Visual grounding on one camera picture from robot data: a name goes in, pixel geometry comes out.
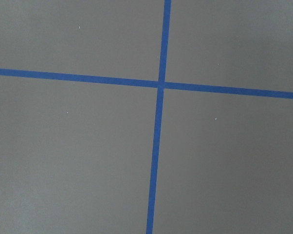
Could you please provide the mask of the blue tape grid lines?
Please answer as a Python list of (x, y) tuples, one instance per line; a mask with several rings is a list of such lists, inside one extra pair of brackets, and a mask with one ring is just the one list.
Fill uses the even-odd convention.
[(158, 73), (157, 81), (0, 68), (0, 76), (78, 81), (78, 82), (86, 82), (86, 83), (101, 83), (101, 84), (113, 84), (113, 85), (135, 86), (135, 87), (148, 87), (148, 88), (155, 88), (157, 90), (154, 134), (153, 134), (153, 143), (152, 143), (152, 158), (151, 158), (151, 167), (150, 167), (150, 181), (149, 181), (149, 192), (148, 192), (147, 220), (146, 220), (147, 234), (153, 233), (157, 177), (158, 177), (158, 162), (159, 162), (159, 155), (160, 155), (161, 127), (162, 127), (162, 115), (163, 115), (165, 90), (182, 90), (182, 91), (195, 91), (195, 92), (219, 93), (219, 94), (242, 95), (242, 96), (293, 99), (293, 92), (286, 92), (286, 91), (167, 82), (165, 80), (165, 75), (166, 75), (166, 65), (167, 65), (170, 16), (171, 16), (171, 1), (166, 0), (164, 1), (159, 73)]

